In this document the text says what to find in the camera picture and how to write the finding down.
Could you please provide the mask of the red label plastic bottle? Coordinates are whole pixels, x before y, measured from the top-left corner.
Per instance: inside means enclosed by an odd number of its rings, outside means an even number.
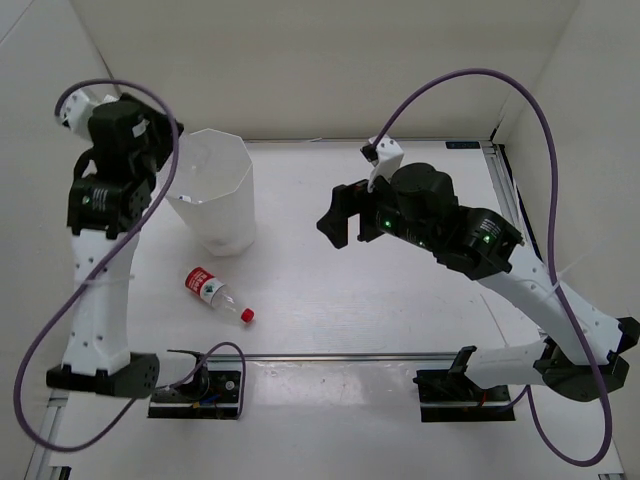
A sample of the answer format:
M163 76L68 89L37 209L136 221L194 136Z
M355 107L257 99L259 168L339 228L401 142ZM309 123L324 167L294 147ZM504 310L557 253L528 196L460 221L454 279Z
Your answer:
M225 282L202 267L191 270L185 278L185 287L206 303L221 322L249 325L255 312Z

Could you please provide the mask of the white cap crushed bottle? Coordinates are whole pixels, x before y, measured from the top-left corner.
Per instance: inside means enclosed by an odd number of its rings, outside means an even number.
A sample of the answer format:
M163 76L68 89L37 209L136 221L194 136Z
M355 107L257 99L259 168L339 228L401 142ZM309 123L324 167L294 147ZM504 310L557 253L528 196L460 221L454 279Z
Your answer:
M218 160L212 129L180 137L178 171L182 174L196 175L213 171L218 166Z

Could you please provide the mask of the clear unlabelled plastic bottle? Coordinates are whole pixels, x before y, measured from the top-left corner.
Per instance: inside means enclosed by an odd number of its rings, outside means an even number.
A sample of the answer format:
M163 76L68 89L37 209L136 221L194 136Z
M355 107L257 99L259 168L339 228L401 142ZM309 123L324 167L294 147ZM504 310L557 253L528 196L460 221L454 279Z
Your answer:
M180 195L178 197L178 199L181 200L181 201L187 202L187 203L195 204L195 205L203 203L203 201L198 200L198 199L193 199L192 197L190 197L188 195Z

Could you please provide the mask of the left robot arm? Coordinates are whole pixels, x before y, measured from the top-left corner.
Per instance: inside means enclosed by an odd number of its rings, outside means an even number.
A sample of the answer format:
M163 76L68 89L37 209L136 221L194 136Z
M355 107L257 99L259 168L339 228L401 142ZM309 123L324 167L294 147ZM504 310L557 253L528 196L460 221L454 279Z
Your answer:
M138 223L154 200L157 176L174 152L182 125L134 96L99 98L78 89L62 103L61 124L91 146L73 170L67 226L74 282L81 294L49 387L142 399L156 387L160 361L130 350L127 308Z

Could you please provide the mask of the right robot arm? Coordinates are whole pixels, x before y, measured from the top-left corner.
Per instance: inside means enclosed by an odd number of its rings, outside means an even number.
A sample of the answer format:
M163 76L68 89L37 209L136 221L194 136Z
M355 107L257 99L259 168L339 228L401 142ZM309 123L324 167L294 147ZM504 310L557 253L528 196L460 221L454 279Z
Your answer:
M570 287L553 283L506 219L458 202L448 174L415 163L390 179L336 186L317 228L343 248L352 216L360 218L359 241L387 234L426 250L439 264L502 296L546 334L527 345L462 348L437 374L438 394L466 401L500 385L545 385L565 398L589 402L599 396L595 371L608 392L623 387L629 365L621 355L637 345L638 321L606 315Z

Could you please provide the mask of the white octagonal bin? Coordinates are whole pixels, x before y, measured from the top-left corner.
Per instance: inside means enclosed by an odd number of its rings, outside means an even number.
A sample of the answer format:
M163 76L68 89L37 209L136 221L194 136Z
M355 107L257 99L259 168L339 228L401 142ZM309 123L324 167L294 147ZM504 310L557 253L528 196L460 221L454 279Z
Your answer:
M196 175L182 174L177 166L165 199L212 255L236 256L256 235L253 162L241 137L213 131L218 166ZM203 203L181 201L180 195Z

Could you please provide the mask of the blue label sticker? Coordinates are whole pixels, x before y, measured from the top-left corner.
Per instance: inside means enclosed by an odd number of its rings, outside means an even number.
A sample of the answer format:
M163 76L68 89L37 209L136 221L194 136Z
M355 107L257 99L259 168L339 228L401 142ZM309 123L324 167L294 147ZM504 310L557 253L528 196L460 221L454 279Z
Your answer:
M478 141L446 141L445 146L451 150L473 150L481 148Z

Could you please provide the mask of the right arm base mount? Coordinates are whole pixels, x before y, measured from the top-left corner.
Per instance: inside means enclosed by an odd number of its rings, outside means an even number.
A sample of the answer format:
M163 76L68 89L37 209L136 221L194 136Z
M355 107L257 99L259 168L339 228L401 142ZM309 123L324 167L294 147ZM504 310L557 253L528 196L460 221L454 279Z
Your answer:
M422 423L510 422L515 420L506 385L481 389L448 370L417 370Z

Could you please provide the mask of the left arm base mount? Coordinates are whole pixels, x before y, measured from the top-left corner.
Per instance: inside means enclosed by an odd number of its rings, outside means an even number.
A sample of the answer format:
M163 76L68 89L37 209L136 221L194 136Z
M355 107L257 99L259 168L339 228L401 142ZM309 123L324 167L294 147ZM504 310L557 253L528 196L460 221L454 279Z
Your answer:
M162 387L150 398L147 417L173 420L238 420L244 376L241 370L202 367L178 387Z

